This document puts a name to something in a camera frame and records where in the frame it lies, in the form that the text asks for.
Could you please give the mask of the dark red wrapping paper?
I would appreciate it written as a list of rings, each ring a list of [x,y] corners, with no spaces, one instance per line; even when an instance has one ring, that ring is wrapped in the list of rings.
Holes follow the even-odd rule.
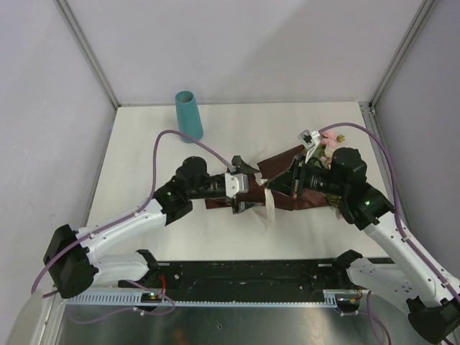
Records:
[[[306,149],[299,145],[278,155],[268,157],[250,165],[240,156],[232,158],[231,163],[248,171],[249,191],[239,194],[235,199],[207,198],[207,209],[231,208],[241,213],[250,208],[273,203],[277,209],[302,211],[310,208],[339,206],[341,197],[309,186],[313,174],[327,173],[330,160],[315,153],[304,163]]]

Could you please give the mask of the cream ribbon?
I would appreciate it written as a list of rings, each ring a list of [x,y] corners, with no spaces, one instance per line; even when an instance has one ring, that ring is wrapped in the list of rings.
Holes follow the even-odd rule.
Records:
[[[267,148],[263,147],[253,158],[250,160],[249,165],[254,169],[258,168],[258,162],[264,160],[267,155]],[[263,206],[255,206],[252,208],[253,213],[256,217],[263,223],[265,227],[265,232],[271,231],[275,228],[275,201],[273,194],[270,190],[263,188],[264,192],[264,201]]]

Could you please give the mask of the pink artificial flower bunch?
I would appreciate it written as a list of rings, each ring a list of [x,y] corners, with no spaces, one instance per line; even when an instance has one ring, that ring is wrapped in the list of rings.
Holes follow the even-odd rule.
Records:
[[[321,135],[321,143],[316,147],[315,152],[312,150],[309,152],[305,151],[309,163],[312,163],[315,167],[330,169],[334,151],[341,146],[344,140],[345,136],[343,134],[337,135],[331,130],[324,132]],[[312,208],[330,206],[334,208],[337,219],[344,218],[339,211],[340,198],[338,196],[314,190],[305,190],[303,195]]]

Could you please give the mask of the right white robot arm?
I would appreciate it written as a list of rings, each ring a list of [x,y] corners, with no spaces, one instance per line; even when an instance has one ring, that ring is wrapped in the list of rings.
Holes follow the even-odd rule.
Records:
[[[337,197],[339,213],[382,248],[402,272],[398,277],[376,268],[349,250],[331,271],[339,288],[353,283],[391,303],[415,331],[431,344],[442,342],[459,327],[459,279],[444,269],[403,223],[393,204],[367,182],[367,164],[356,149],[342,147],[330,168],[296,155],[292,165],[269,180],[267,188],[298,198],[304,190]]]

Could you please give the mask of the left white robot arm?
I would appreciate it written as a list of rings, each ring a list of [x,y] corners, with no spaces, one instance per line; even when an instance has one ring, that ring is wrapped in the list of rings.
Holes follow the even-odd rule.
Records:
[[[235,201],[238,195],[248,193],[249,178],[259,171],[239,156],[233,157],[232,163],[227,172],[209,175],[203,158],[189,157],[144,205],[121,218],[77,230],[67,224],[57,228],[43,259],[57,293],[68,299],[93,285],[122,280],[153,286],[159,270],[150,251],[139,249],[128,255],[109,252],[135,236],[181,219],[192,211],[196,199]]]

